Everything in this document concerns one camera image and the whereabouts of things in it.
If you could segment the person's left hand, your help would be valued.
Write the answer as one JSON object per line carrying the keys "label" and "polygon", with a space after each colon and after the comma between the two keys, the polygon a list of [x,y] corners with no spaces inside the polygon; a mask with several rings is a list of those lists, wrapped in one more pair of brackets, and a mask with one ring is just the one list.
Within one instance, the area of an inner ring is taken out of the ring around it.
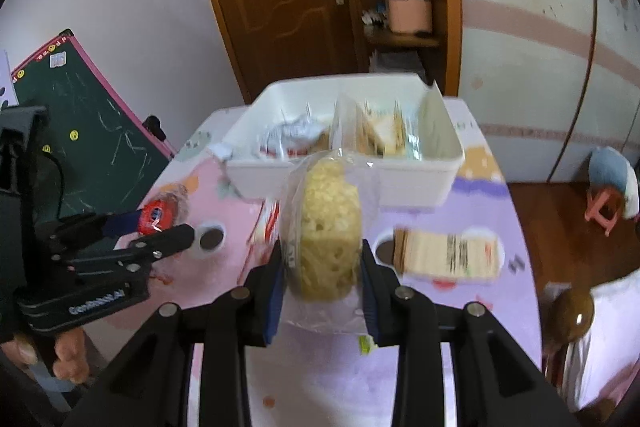
{"label": "person's left hand", "polygon": [[[1,343],[3,353],[18,367],[38,362],[35,346],[24,336],[15,336],[13,340]],[[87,360],[86,335],[83,329],[58,335],[55,339],[56,359],[52,365],[54,376],[61,381],[70,381],[75,385],[85,384],[90,374]]]}

